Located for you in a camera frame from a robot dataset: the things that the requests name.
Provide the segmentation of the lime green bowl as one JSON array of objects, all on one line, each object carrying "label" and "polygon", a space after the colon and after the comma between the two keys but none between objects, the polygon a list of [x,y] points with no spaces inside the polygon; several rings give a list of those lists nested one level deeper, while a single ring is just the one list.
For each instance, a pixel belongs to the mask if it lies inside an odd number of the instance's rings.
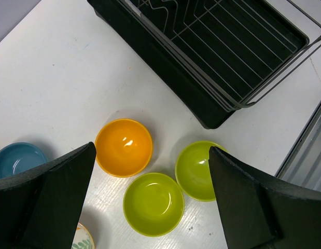
[{"label": "lime green bowl", "polygon": [[218,147],[226,149],[211,141],[193,142],[179,154],[175,164],[175,178],[189,197],[202,202],[216,200],[210,169],[209,150]]},{"label": "lime green bowl", "polygon": [[137,177],[123,197],[123,213],[128,224],[148,237],[171,232],[180,223],[184,209],[184,195],[179,185],[163,173]]}]

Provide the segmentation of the orange plastic bowl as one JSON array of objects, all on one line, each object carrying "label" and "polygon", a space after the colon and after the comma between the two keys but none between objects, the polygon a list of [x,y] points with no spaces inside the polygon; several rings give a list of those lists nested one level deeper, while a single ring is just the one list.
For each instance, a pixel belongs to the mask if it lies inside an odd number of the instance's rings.
[{"label": "orange plastic bowl", "polygon": [[114,177],[131,177],[149,164],[153,141],[140,122],[121,118],[107,123],[95,139],[96,161],[100,168]]}]

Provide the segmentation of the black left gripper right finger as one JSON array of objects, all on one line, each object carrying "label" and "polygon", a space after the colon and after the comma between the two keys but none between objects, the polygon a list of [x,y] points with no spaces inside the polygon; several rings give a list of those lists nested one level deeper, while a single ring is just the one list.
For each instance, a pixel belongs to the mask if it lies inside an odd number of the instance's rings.
[{"label": "black left gripper right finger", "polygon": [[321,248],[321,192],[285,182],[218,147],[209,169],[228,248]]}]

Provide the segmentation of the black drip tray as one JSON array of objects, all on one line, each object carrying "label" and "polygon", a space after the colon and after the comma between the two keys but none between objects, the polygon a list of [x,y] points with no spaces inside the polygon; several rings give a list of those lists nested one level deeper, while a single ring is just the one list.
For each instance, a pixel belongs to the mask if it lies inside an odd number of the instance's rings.
[{"label": "black drip tray", "polygon": [[96,15],[110,25],[171,88],[207,129],[216,129],[235,111],[225,111],[169,50],[121,5],[121,1],[90,1]]}]

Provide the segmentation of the floral orange green bowl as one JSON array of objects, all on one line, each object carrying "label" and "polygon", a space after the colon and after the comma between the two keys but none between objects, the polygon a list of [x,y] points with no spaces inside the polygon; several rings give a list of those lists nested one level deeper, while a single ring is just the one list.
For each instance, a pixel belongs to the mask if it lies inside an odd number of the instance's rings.
[{"label": "floral orange green bowl", "polygon": [[91,233],[81,223],[78,223],[71,249],[95,249]]}]

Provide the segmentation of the blue ceramic bowl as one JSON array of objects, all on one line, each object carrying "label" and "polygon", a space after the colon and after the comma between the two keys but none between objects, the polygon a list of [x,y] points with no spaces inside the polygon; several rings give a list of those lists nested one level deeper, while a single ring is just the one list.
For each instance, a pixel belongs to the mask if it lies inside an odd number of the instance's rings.
[{"label": "blue ceramic bowl", "polygon": [[37,146],[26,142],[12,143],[0,150],[0,179],[47,162],[46,155]]}]

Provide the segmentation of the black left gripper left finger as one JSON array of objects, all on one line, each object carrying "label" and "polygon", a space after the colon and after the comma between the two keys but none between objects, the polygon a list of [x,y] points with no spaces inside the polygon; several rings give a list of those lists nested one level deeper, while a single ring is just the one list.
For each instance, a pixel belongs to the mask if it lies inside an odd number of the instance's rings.
[{"label": "black left gripper left finger", "polygon": [[71,248],[95,158],[89,142],[0,178],[0,248]]}]

